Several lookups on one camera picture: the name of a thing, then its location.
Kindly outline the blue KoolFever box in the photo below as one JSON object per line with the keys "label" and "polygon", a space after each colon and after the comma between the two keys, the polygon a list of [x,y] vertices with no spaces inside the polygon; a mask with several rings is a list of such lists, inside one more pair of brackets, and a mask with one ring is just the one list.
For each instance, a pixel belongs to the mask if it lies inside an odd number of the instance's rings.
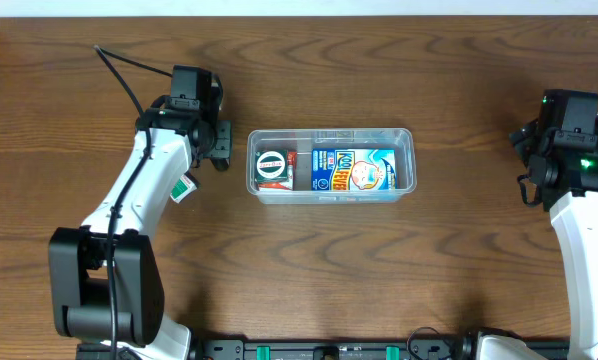
{"label": "blue KoolFever box", "polygon": [[397,188],[392,149],[326,148],[312,151],[313,191],[383,191]]}

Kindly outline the dark bottle white cap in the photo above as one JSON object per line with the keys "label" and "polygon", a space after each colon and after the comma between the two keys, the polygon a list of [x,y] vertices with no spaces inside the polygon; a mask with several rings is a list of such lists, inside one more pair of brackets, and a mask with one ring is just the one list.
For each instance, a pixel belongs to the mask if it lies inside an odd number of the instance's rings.
{"label": "dark bottle white cap", "polygon": [[225,172],[230,167],[230,160],[229,159],[225,159],[225,158],[212,159],[211,162],[212,162],[214,168],[217,171],[220,171],[220,172]]}

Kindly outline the red orange small box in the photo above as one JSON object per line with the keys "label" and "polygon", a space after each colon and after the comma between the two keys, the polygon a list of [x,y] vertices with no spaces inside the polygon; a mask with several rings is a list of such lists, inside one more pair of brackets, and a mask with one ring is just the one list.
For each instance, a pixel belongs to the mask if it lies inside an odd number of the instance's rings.
{"label": "red orange small box", "polygon": [[289,150],[260,151],[255,156],[255,181],[261,191],[292,191],[296,153]]}

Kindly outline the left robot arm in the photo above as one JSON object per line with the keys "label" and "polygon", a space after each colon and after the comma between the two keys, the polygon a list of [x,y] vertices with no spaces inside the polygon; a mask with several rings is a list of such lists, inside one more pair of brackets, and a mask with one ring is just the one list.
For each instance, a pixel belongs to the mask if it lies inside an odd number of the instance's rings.
{"label": "left robot arm", "polygon": [[165,313],[152,239],[177,182],[208,159],[230,164],[231,125],[220,119],[220,78],[174,66],[171,88],[135,123],[130,156],[99,206],[48,248],[57,333],[99,344],[102,359],[189,359],[193,333]]}

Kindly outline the green round-label box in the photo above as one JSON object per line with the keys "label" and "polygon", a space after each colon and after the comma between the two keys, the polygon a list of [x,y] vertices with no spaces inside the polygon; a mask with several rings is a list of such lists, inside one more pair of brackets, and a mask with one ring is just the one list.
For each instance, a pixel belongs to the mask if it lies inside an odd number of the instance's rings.
{"label": "green round-label box", "polygon": [[287,150],[259,151],[255,154],[255,181],[257,183],[282,182],[288,179]]}

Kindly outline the clear plastic container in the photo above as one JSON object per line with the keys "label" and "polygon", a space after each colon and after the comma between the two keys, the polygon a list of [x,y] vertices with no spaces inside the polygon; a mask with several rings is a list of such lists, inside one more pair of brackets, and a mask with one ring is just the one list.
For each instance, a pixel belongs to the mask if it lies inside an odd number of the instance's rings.
{"label": "clear plastic container", "polygon": [[[311,189],[312,151],[315,149],[392,149],[395,151],[397,188],[353,192]],[[261,191],[255,181],[255,154],[289,150],[296,153],[292,191]],[[246,188],[264,204],[332,204],[396,202],[416,187],[416,163],[411,133],[405,128],[274,129],[255,130],[248,137]]]}

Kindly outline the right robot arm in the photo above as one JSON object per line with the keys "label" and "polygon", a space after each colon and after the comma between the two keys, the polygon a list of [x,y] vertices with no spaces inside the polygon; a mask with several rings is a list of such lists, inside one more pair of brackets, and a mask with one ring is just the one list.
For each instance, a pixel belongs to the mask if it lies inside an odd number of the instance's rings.
{"label": "right robot arm", "polygon": [[549,213],[564,266],[569,359],[598,359],[598,94],[547,89],[539,116],[510,136],[535,187],[528,207]]}

